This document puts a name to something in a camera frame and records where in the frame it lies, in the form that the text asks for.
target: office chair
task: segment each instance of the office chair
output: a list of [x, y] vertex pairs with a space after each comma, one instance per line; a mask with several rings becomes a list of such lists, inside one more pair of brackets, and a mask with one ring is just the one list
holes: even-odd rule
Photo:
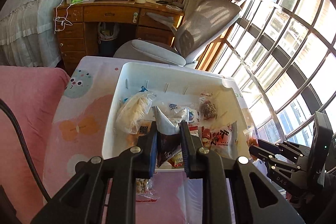
[[134, 39], [123, 44], [113, 57], [195, 68], [196, 59], [205, 47], [236, 22], [240, 11], [238, 5], [228, 0], [203, 0], [178, 30], [173, 26], [172, 18], [147, 13], [152, 19], [171, 27], [175, 48]]

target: table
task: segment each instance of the table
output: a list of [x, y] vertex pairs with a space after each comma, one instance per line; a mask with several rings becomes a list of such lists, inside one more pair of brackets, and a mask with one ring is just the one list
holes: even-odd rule
[[[50, 196], [75, 174], [79, 161], [100, 155], [105, 125], [122, 66], [135, 60], [84, 57], [56, 110], [44, 161], [43, 184]], [[157, 66], [221, 77], [213, 73], [155, 63]], [[232, 87], [242, 108], [246, 103], [234, 81]], [[159, 172], [154, 176], [155, 202], [136, 203], [136, 222], [146, 224], [202, 222], [202, 181], [189, 180], [184, 172]]]
[[[60, 6], [57, 16], [65, 18], [67, 7], [68, 5]], [[165, 5], [149, 2], [138, 4], [128, 0], [89, 0], [69, 7], [67, 20], [72, 26], [64, 27], [60, 25], [61, 22], [56, 22], [56, 30], [62, 30], [57, 32], [57, 38], [67, 73], [71, 75], [84, 56], [98, 55], [98, 22], [121, 23], [118, 47], [136, 38], [171, 46], [173, 32], [166, 25], [147, 16], [148, 12], [172, 17], [176, 28], [184, 15], [184, 12], [168, 9]]]

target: cartoon tablecloth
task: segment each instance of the cartoon tablecloth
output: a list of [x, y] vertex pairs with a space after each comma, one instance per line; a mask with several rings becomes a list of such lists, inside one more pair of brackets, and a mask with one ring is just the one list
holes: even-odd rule
[[[101, 156], [113, 94], [127, 62], [149, 63], [86, 56], [73, 73], [54, 116], [44, 161], [43, 184], [51, 197], [75, 174], [77, 162]], [[155, 65], [219, 77], [199, 70]], [[240, 94], [235, 82], [228, 81], [226, 86]], [[242, 96], [238, 96], [238, 101], [245, 107]], [[136, 203], [137, 224], [202, 222], [201, 180], [189, 180], [181, 171], [159, 172], [154, 176], [154, 189], [158, 197], [155, 202]]]

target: pink cushion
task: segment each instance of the pink cushion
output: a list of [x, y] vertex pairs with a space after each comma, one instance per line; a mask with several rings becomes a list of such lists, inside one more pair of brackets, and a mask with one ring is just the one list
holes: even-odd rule
[[[59, 68], [0, 66], [0, 98], [18, 120], [30, 155], [42, 179], [46, 144], [58, 102], [69, 81]], [[16, 132], [0, 110], [0, 184], [23, 223], [43, 206]]]

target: window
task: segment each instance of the window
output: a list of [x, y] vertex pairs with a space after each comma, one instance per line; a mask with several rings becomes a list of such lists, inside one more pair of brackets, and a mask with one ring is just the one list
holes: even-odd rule
[[244, 62], [226, 45], [212, 71], [235, 79], [259, 138], [310, 146], [317, 110], [336, 132], [335, 18], [330, 0], [245, 2], [227, 37]]

